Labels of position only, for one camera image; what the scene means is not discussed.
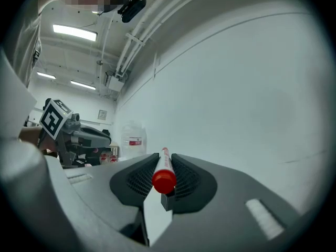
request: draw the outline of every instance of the fluorescent light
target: fluorescent light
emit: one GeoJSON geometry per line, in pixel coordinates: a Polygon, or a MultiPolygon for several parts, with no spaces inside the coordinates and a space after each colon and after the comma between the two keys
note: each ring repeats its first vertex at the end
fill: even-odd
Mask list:
{"type": "Polygon", "coordinates": [[[82,84],[82,83],[78,83],[78,82],[75,82],[75,81],[71,81],[71,84],[82,86],[82,87],[85,87],[85,88],[88,88],[88,89],[91,89],[91,90],[95,90],[96,89],[95,87],[88,86],[88,85],[85,85],[85,84],[82,84]]]}
{"type": "Polygon", "coordinates": [[[42,77],[56,79],[55,76],[47,75],[47,74],[45,74],[45,73],[37,72],[37,74],[38,74],[39,76],[42,76],[42,77]]]}
{"type": "Polygon", "coordinates": [[[74,28],[70,26],[64,26],[64,25],[57,25],[54,24],[54,32],[60,33],[60,34],[66,34],[70,36],[77,36],[81,38],[85,38],[90,41],[96,41],[97,39],[97,33],[92,31],[87,31],[79,28],[74,28]]]}

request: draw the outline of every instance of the pipe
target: pipe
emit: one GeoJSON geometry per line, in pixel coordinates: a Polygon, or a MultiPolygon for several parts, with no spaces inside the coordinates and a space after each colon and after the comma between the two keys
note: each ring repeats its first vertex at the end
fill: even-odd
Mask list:
{"type": "MultiPolygon", "coordinates": [[[[112,14],[112,17],[111,17],[111,20],[110,20],[110,24],[109,24],[109,26],[107,28],[107,31],[106,31],[106,34],[105,34],[103,51],[101,53],[101,61],[104,60],[104,52],[105,52],[105,46],[106,46],[107,36],[109,35],[109,31],[110,31],[110,28],[111,28],[111,25],[113,23],[113,19],[114,19],[115,15],[116,15],[116,11],[114,11],[113,14],[112,14]]],[[[102,70],[103,70],[103,65],[100,66],[100,72],[99,72],[99,94],[101,94],[101,72],[102,72],[102,70]]]]}
{"type": "MultiPolygon", "coordinates": [[[[174,4],[174,2],[179,2],[180,0],[174,0],[171,4],[174,4]]],[[[173,10],[171,10],[170,6],[171,4],[169,4],[164,11],[162,11],[160,13],[160,15],[158,15],[153,22],[148,26],[148,28],[145,30],[145,32],[143,33],[143,35],[140,37],[140,40],[143,41],[144,43],[146,43],[148,41],[148,39],[154,34],[154,32],[163,24],[165,23],[173,14],[175,14],[178,10],[180,10],[183,6],[185,6],[186,4],[188,4],[189,2],[191,2],[192,0],[185,0],[183,3],[181,3],[178,7],[174,8],[173,10]],[[163,14],[167,13],[168,11],[170,11],[170,13],[164,17],[157,25],[156,27],[149,33],[150,29],[158,22],[158,20],[163,16],[163,14]]],[[[131,63],[133,62],[134,58],[136,57],[136,55],[139,53],[140,49],[142,48],[141,45],[136,44],[135,47],[132,49],[128,59],[126,60],[123,68],[122,68],[122,72],[127,71],[127,69],[129,68],[129,66],[131,65],[131,63]]]]}
{"type": "MultiPolygon", "coordinates": [[[[143,26],[143,24],[147,21],[147,19],[149,18],[149,16],[158,9],[159,6],[161,6],[161,4],[164,2],[164,0],[156,0],[148,10],[146,10],[146,12],[144,13],[144,15],[142,15],[140,21],[138,22],[138,24],[136,25],[136,27],[134,28],[134,30],[132,31],[132,36],[136,36],[137,33],[139,32],[139,30],[141,29],[141,27],[143,26]]],[[[124,57],[129,49],[129,47],[131,46],[132,40],[129,38],[127,40],[127,43],[121,53],[121,56],[119,58],[118,64],[117,64],[117,76],[121,76],[118,74],[120,67],[121,67],[121,63],[124,60],[124,57]]]]}

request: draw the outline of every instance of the marker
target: marker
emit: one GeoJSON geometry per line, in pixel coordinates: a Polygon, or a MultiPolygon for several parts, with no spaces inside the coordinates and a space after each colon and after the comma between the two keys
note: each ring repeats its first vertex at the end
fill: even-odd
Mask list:
{"type": "Polygon", "coordinates": [[[163,148],[159,162],[154,171],[152,184],[159,193],[168,194],[176,185],[176,176],[167,148],[163,148]]]}

